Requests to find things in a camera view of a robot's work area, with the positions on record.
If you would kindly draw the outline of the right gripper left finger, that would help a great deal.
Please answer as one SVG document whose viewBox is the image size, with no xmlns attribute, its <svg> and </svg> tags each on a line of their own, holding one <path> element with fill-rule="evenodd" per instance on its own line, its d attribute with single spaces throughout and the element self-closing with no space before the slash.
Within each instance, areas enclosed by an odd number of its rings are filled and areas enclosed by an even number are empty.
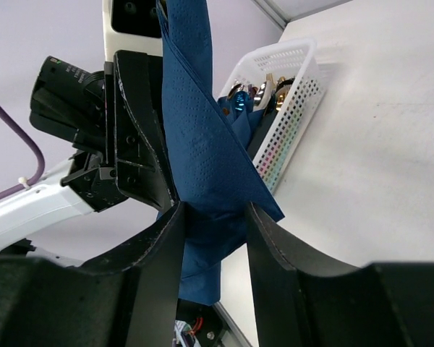
<svg viewBox="0 0 434 347">
<path fill-rule="evenodd" d="M 170 346 L 185 206 L 79 267 L 0 257 L 0 346 Z"/>
</svg>

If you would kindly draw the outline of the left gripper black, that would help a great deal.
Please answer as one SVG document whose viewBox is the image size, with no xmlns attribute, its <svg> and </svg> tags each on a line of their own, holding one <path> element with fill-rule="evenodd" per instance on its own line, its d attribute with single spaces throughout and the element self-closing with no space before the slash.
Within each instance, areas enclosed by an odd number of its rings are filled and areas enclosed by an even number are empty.
<svg viewBox="0 0 434 347">
<path fill-rule="evenodd" d="M 126 196 L 160 213 L 176 203 L 163 130 L 162 82 L 161 57 L 114 54 L 113 146 L 106 128 L 105 72 L 88 72 L 54 56 L 43 62 L 30 97 L 30 123 L 72 144 L 76 152 L 60 184 L 94 211 L 118 205 Z"/>
</svg>

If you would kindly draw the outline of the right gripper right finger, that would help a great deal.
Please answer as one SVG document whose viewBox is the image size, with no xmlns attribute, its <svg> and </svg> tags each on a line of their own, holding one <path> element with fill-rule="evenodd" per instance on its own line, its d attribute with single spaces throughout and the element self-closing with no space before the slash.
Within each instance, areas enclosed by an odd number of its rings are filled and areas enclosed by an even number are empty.
<svg viewBox="0 0 434 347">
<path fill-rule="evenodd" d="M 247 253 L 261 346 L 434 346 L 434 262 L 355 267 L 249 205 Z"/>
</svg>

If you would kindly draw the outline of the dark blue paper napkin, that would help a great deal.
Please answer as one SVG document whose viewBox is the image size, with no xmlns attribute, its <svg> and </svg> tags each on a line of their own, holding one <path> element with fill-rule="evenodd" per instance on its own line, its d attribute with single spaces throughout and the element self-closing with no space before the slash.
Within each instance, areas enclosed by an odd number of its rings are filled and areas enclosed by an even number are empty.
<svg viewBox="0 0 434 347">
<path fill-rule="evenodd" d="M 205 1 L 157 4 L 163 40 L 163 126 L 176 190 L 187 203 L 179 298 L 212 305 L 221 263 L 246 242 L 254 202 L 283 213 L 212 94 L 213 52 Z"/>
</svg>

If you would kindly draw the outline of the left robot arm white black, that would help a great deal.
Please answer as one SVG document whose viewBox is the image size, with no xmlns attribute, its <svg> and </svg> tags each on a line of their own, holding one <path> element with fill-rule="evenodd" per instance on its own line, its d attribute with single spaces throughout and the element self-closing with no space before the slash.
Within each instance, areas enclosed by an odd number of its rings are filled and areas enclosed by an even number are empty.
<svg viewBox="0 0 434 347">
<path fill-rule="evenodd" d="M 0 199 L 0 254 L 25 254 L 30 234 L 134 199 L 165 213 L 175 205 L 165 135 L 159 56 L 117 51 L 87 72 L 48 57 L 33 86 L 30 123 L 75 153 Z"/>
</svg>

